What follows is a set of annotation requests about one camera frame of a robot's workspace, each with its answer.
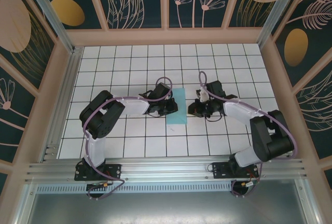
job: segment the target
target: blue cloth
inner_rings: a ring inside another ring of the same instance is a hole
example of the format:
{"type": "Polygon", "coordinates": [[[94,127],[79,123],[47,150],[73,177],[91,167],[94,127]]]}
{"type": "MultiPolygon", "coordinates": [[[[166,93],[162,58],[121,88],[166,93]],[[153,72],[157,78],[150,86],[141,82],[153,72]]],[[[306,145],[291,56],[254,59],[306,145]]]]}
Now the blue cloth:
{"type": "Polygon", "coordinates": [[[178,111],[166,115],[166,124],[187,124],[186,93],[184,88],[172,89],[178,111]]]}

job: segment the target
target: white grid mat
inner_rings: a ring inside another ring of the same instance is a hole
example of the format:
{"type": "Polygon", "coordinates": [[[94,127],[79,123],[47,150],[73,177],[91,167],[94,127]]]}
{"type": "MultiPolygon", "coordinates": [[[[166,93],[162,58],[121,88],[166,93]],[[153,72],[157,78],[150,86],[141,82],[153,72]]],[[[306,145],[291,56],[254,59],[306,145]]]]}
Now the white grid mat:
{"type": "MultiPolygon", "coordinates": [[[[80,112],[102,90],[137,96],[167,76],[185,88],[187,107],[200,88],[198,71],[265,111],[277,109],[257,44],[201,44],[85,47],[59,149],[59,158],[84,156],[80,112]]],[[[218,122],[188,116],[187,125],[166,125],[165,117],[121,117],[107,136],[107,158],[229,155],[251,145],[250,129],[225,117],[218,122]]]]}

